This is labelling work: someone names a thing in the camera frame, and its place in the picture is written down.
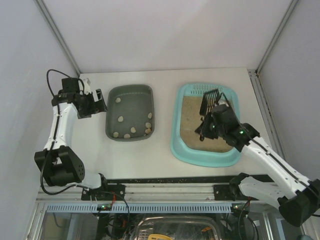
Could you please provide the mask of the black litter scoop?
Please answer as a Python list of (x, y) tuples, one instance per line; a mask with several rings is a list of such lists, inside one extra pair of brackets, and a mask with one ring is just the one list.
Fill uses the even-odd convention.
[(218, 88), (205, 92), (202, 97), (199, 114), (205, 117), (214, 106), (219, 104), (220, 99), (221, 94)]

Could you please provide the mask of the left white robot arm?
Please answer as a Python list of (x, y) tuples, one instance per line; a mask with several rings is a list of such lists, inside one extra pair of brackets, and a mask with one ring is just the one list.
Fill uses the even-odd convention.
[(51, 194), (45, 185), (63, 187), (64, 190), (72, 187), (101, 188), (105, 177), (101, 173), (86, 171), (83, 161), (72, 150), (71, 141), (76, 120), (107, 111), (102, 91), (81, 93), (78, 90), (61, 90), (53, 96), (51, 104), (53, 120), (48, 141), (42, 151), (34, 154), (43, 192)]

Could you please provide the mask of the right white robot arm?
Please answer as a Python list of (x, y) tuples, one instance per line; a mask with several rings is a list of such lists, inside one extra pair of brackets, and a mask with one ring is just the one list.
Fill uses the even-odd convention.
[(253, 126), (240, 123), (231, 108), (220, 105), (202, 116), (195, 132), (201, 141), (223, 138), (229, 146), (258, 162), (275, 182), (272, 186), (240, 173), (229, 183), (235, 195), (241, 193), (277, 208), (294, 227), (300, 227), (319, 210), (319, 179), (310, 180), (291, 167)]

